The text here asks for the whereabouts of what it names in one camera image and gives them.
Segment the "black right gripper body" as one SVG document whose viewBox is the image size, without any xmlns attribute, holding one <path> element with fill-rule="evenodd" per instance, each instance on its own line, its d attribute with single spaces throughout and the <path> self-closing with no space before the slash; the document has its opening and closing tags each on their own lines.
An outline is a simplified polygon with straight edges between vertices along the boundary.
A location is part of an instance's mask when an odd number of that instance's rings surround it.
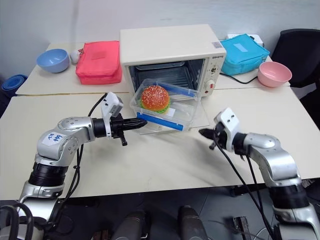
<svg viewBox="0 0 320 240">
<path fill-rule="evenodd" d="M 225 132 L 225 126 L 219 122 L 215 125 L 215 128 L 212 131 L 213 143 L 209 146 L 209 148 L 214 150 L 215 147 L 220 147 L 221 149 L 226 150 L 227 133 Z"/>
</svg>

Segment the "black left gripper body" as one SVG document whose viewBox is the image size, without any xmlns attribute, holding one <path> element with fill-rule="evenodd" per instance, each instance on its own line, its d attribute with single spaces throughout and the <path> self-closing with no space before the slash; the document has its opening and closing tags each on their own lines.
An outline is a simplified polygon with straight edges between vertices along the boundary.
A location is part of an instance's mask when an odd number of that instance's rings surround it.
<svg viewBox="0 0 320 240">
<path fill-rule="evenodd" d="M 124 119 L 119 113 L 116 117 L 110 118 L 111 137 L 120 139 L 122 146 L 127 146 L 128 142 L 124 136 Z"/>
</svg>

